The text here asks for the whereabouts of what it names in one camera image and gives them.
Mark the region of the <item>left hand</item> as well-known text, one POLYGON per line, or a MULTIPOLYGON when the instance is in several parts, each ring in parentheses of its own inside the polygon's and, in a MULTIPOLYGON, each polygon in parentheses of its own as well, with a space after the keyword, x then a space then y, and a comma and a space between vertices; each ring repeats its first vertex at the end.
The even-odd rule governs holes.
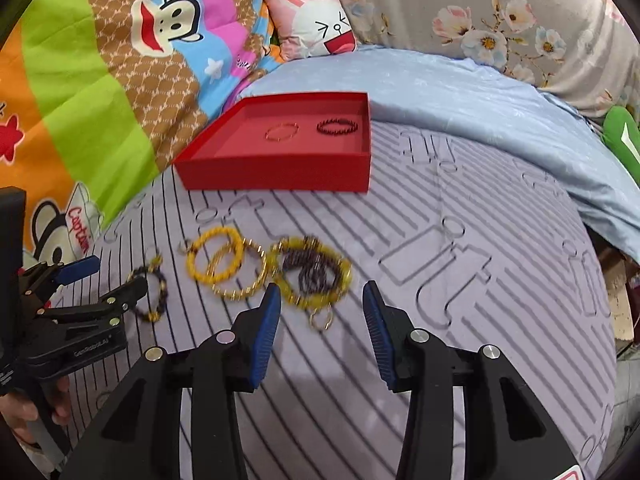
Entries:
MULTIPOLYGON (((62 377, 56 383, 51 396, 54 408, 52 420, 58 426, 66 426, 70 420, 70 378, 62 377)), ((35 445, 37 440, 27 427, 28 422, 35 422, 38 410, 29 398, 21 393, 8 393, 0 398, 1 414, 18 440, 35 445)))

